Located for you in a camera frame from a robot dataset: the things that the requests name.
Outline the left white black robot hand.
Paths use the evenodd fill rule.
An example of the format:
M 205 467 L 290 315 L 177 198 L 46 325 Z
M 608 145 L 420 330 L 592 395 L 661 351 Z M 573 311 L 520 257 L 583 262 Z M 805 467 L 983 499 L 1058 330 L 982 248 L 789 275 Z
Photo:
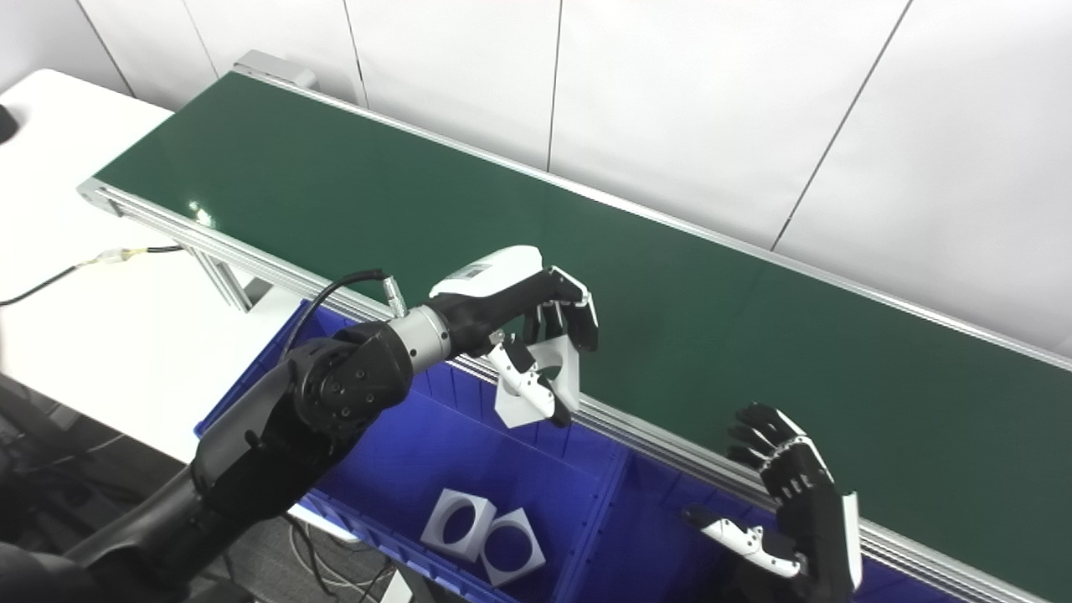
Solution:
M 506 427 L 574 424 L 580 352 L 600 343 L 589 286 L 544 264 L 535 245 L 510 245 L 441 280 L 426 305 L 443 320 L 455 354 L 494 367 L 494 409 Z

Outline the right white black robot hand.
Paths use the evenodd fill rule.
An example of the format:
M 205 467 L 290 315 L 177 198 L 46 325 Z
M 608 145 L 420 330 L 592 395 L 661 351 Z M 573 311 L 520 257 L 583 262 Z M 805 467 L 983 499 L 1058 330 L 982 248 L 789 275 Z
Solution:
M 735 413 L 728 458 L 756 470 L 776 503 L 776 528 L 747 526 L 711 508 L 685 523 L 729 551 L 715 602 L 850 602 L 863 580 L 857 492 L 842 492 L 812 437 L 780 409 Z

